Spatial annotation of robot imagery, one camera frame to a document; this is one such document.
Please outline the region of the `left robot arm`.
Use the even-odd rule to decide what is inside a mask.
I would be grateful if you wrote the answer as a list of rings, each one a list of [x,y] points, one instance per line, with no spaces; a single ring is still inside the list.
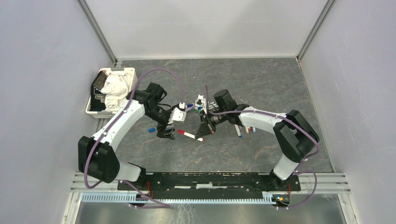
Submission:
[[[143,116],[156,121],[157,137],[174,140],[174,128],[168,124],[171,110],[159,104],[167,96],[164,88],[150,83],[143,90],[129,93],[127,102],[111,120],[93,136],[78,141],[78,169],[101,182],[127,180],[135,190],[147,184],[145,169],[132,163],[121,163],[115,151],[130,128]]]

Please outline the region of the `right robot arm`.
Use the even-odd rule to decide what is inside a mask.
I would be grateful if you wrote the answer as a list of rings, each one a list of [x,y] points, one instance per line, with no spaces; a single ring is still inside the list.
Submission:
[[[296,171],[301,161],[308,158],[313,148],[319,147],[319,136],[297,110],[275,113],[256,109],[247,104],[238,104],[228,90],[214,94],[210,104],[204,95],[198,95],[194,105],[201,108],[201,123],[196,133],[198,138],[214,134],[216,126],[228,121],[237,127],[251,127],[274,134],[282,156],[271,170],[270,185],[275,190],[284,189],[288,178]]]

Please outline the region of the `white marker blue cap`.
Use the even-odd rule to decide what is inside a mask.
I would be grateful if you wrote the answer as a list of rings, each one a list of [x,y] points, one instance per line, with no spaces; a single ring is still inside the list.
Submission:
[[[241,132],[242,128],[241,128],[241,126],[235,124],[234,127],[235,127],[235,130],[237,132],[238,137],[241,138],[242,137],[242,132]]]

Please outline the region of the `white marker red cap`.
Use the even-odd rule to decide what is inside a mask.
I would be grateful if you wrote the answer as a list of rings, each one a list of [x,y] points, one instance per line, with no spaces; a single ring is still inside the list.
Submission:
[[[195,140],[197,140],[197,141],[201,141],[201,142],[204,141],[203,138],[199,138],[199,137],[197,137],[196,135],[193,135],[193,134],[191,134],[191,133],[185,132],[185,131],[183,131],[183,130],[178,129],[177,132],[180,133],[180,134],[182,134],[182,135],[184,135],[184,136],[187,136],[187,137],[189,137],[189,138],[195,139]]]

